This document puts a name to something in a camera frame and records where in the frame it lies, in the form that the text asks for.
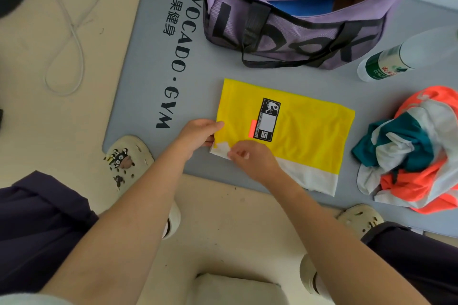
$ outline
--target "gray yoga mat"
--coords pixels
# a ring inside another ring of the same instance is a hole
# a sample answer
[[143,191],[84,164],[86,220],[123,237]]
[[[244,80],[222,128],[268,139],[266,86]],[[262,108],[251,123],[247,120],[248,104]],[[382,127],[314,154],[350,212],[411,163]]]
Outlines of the gray yoga mat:
[[[350,154],[369,123],[392,117],[410,94],[432,85],[457,89],[458,58],[373,83],[358,79],[359,61],[333,71],[306,66],[249,69],[242,64],[239,53],[205,39],[201,5],[200,0],[140,0],[103,143],[105,152],[119,137],[133,134],[158,157],[188,120],[216,118],[225,77],[331,101],[355,110],[356,117],[346,142],[335,197],[319,192],[311,192],[312,196],[337,208],[371,204],[386,220],[458,237],[458,210],[421,215],[408,208],[375,203],[370,196],[360,193],[356,187],[359,165]],[[424,30],[457,22],[458,13],[454,11],[404,0],[371,53],[397,45]],[[166,29],[166,24],[175,29]],[[230,161],[209,154],[208,149],[194,153],[185,173],[266,192]]]

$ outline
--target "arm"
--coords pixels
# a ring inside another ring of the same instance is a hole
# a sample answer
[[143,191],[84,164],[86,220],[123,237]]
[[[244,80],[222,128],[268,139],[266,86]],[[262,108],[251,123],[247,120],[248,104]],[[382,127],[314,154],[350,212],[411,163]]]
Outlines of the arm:
[[280,169],[267,146],[241,141],[228,156],[277,199],[336,304],[429,304]]
[[185,162],[224,123],[190,121],[84,235],[41,293],[74,304],[135,304],[156,256]]

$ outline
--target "yellow shirt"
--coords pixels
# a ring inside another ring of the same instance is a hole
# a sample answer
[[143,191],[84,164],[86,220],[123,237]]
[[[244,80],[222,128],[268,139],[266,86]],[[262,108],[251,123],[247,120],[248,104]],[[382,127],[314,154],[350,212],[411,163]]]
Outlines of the yellow shirt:
[[333,196],[353,118],[339,104],[226,78],[217,117],[225,126],[210,152],[227,158],[238,141],[255,139],[302,187]]

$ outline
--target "white cable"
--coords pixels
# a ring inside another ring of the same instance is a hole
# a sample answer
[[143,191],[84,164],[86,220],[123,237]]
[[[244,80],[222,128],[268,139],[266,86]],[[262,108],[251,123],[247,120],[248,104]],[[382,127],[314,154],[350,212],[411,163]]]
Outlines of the white cable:
[[[86,19],[86,17],[89,15],[89,13],[91,13],[91,11],[97,5],[99,0],[95,0],[94,3],[88,8],[88,10],[78,18],[76,25],[73,24],[72,18],[70,17],[70,14],[68,13],[68,10],[64,5],[64,2],[62,0],[56,0],[56,1],[59,3],[59,6],[60,6],[60,8],[62,10],[62,13],[64,14],[64,17],[65,17],[65,19],[67,21],[67,24],[68,24],[69,28],[70,28],[71,36],[66,40],[66,42],[63,44],[63,46],[60,48],[60,50],[54,55],[54,57],[52,57],[51,61],[49,62],[49,65],[46,68],[46,70],[44,72],[44,75],[43,75],[43,83],[44,83],[44,87],[47,90],[49,90],[50,92],[52,92],[54,94],[57,94],[57,95],[60,95],[60,96],[67,96],[67,95],[75,93],[77,91],[77,89],[80,88],[81,82],[83,81],[83,77],[84,77],[84,71],[85,71],[83,47],[81,46],[81,42],[80,42],[80,40],[78,38],[76,30],[79,28],[81,23]],[[51,88],[51,86],[48,83],[47,76],[48,76],[49,69],[50,69],[52,63],[54,63],[54,61],[56,60],[57,56],[62,52],[62,50],[64,49],[65,45],[68,43],[68,41],[72,37],[73,37],[73,39],[75,39],[75,42],[76,42],[76,44],[78,46],[78,52],[79,52],[79,57],[80,57],[80,74],[79,74],[79,77],[78,77],[77,84],[71,90],[69,90],[67,92],[59,92],[59,91],[56,91],[53,88]]]

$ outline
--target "floor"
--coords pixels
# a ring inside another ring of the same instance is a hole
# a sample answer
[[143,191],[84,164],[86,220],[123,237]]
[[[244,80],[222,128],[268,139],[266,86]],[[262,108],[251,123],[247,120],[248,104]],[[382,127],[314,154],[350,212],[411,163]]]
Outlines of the floor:
[[[74,20],[93,1],[64,0]],[[101,144],[138,1],[100,0],[82,22],[86,74],[70,97],[52,95],[42,83],[52,54],[62,47],[50,82],[68,88],[79,70],[56,1],[25,0],[0,19],[1,187],[37,169],[87,197],[97,213],[117,199]],[[291,305],[328,304],[302,287],[305,249],[270,195],[183,175],[176,202],[181,226],[161,245],[140,304],[184,304],[202,272],[278,283]]]

